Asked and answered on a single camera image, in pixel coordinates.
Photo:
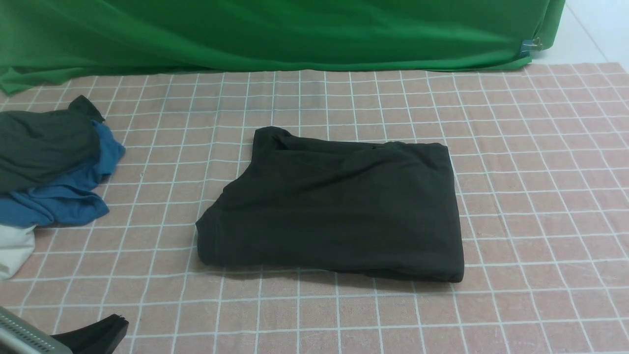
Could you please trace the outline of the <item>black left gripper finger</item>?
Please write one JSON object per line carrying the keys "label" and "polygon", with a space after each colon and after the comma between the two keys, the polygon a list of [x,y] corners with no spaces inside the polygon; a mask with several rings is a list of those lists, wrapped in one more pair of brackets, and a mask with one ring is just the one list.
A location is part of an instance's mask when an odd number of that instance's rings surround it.
{"label": "black left gripper finger", "polygon": [[112,314],[94,324],[51,337],[73,354],[112,354],[125,338],[128,327],[124,317]]}

